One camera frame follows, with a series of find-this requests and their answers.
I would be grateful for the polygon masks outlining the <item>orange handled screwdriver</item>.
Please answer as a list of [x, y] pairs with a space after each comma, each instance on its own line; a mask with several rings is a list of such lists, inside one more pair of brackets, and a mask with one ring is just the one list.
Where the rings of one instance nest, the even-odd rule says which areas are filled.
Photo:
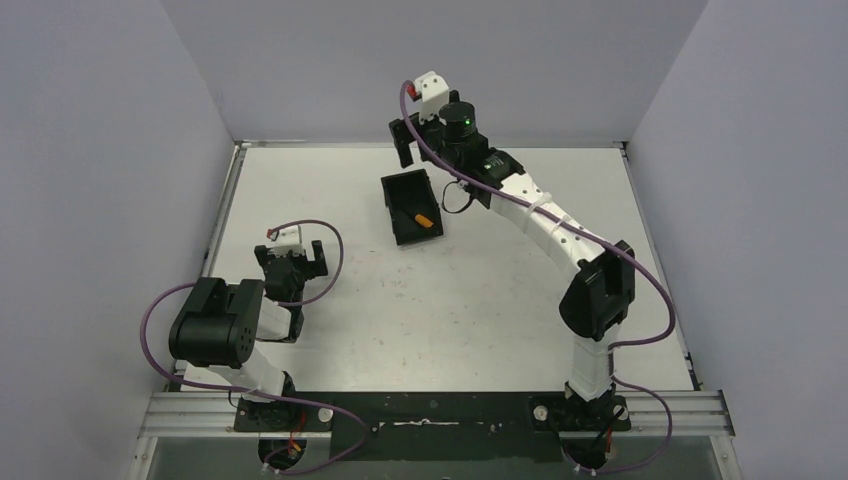
[[418, 225], [418, 226], [420, 226], [421, 228], [424, 228], [424, 229], [430, 229], [430, 228], [434, 227], [434, 222], [431, 219], [429, 219], [428, 217], [426, 217], [425, 215], [422, 215], [422, 214], [415, 214], [413, 216], [413, 221], [415, 222], [416, 225]]

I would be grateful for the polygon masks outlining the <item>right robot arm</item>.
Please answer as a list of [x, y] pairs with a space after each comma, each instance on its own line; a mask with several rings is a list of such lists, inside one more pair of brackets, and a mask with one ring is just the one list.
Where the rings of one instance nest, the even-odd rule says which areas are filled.
[[469, 102], [449, 100], [435, 112], [422, 107], [388, 128], [401, 166], [411, 165], [411, 146], [418, 145], [422, 159], [465, 182], [472, 199], [512, 222], [564, 273], [558, 311], [574, 336], [564, 417], [580, 429], [624, 420], [611, 348], [635, 299], [630, 245], [596, 236], [559, 207], [517, 159], [479, 132]]

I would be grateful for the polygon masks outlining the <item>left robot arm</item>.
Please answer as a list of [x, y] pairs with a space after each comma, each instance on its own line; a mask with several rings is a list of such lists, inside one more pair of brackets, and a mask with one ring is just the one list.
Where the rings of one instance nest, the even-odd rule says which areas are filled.
[[[202, 277], [193, 286], [174, 320], [169, 351], [177, 360], [207, 368], [244, 397], [259, 402], [257, 417], [273, 431], [289, 428], [297, 415], [288, 372], [273, 366], [258, 350], [259, 342], [294, 343], [303, 323], [308, 281], [328, 275], [322, 242], [311, 242], [314, 257], [300, 245], [254, 248], [264, 278], [228, 284]], [[264, 397], [258, 394], [267, 393]]]

